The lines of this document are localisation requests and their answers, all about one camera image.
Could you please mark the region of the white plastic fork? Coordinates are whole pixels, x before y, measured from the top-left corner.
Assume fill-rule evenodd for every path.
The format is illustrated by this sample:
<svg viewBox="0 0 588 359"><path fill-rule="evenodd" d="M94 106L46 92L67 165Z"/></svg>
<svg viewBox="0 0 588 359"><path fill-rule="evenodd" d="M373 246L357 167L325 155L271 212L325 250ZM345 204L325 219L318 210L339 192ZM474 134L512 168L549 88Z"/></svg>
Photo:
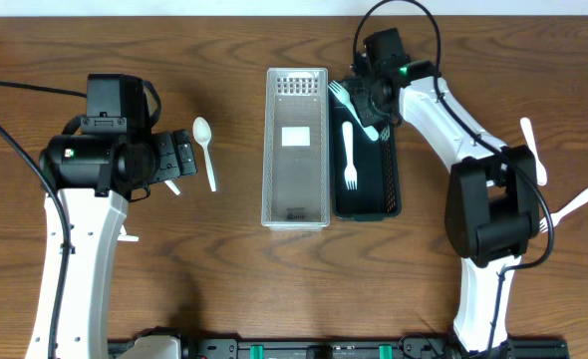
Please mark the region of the white plastic fork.
<svg viewBox="0 0 588 359"><path fill-rule="evenodd" d="M348 91L336 81L330 82L328 84L328 89L335 96L335 98L350 111L351 115L356 120L356 123L364 131L369 140L376 142L380 137L378 131L373 126L365 127L363 125L354 105L352 104Z"/></svg>
<svg viewBox="0 0 588 359"><path fill-rule="evenodd" d="M346 121L341 126L346 166L344 169L344 180L347 190L356 190L358 188L358 173L354 165L354 143L353 143L353 125Z"/></svg>
<svg viewBox="0 0 588 359"><path fill-rule="evenodd" d="M586 203L588 203L588 187L582 190L574 198L572 198L562 208L551 213L552 227L557 226L565 216L567 216L569 213L575 211L576 209L578 209Z"/></svg>

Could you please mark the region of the black plastic basket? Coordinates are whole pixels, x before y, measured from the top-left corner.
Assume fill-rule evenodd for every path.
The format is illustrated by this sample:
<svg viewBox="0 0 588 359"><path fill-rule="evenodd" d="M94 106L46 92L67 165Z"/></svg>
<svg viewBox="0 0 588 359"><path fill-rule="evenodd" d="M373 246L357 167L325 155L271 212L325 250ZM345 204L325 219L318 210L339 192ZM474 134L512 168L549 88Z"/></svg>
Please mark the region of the black plastic basket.
<svg viewBox="0 0 588 359"><path fill-rule="evenodd" d="M372 142L350 111L329 89L328 95L331 199L334 214L341 219L353 221L380 221L398 215L402 210L402 202L394 126L373 126L380 137ZM346 121L353 125L354 165L358 173L356 190L347 190L344 180L346 157L341 126Z"/></svg>

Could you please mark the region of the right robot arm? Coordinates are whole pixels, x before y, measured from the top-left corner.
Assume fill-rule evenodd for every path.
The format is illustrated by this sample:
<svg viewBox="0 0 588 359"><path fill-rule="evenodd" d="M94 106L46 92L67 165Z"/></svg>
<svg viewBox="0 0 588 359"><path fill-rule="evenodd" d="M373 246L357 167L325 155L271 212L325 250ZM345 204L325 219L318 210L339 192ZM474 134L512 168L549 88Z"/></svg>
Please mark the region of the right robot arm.
<svg viewBox="0 0 588 359"><path fill-rule="evenodd" d="M353 71L341 83L345 106L366 137L379 141L391 126L408 123L449 174L444 228L461 260L461 288L448 354L507 356L511 281L539 232L533 152L488 133L452 95L438 63L412 60L395 28L365 39Z"/></svg>

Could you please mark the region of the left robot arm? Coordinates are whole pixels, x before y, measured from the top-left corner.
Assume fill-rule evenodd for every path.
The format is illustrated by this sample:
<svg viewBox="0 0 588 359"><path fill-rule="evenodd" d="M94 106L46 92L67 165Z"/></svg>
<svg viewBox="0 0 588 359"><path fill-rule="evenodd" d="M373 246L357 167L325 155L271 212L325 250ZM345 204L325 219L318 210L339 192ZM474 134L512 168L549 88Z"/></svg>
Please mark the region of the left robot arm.
<svg viewBox="0 0 588 359"><path fill-rule="evenodd" d="M47 246L29 358L106 358L115 251L133 193L197 172L186 130L154 133L149 81L92 74L87 109L42 150Z"/></svg>

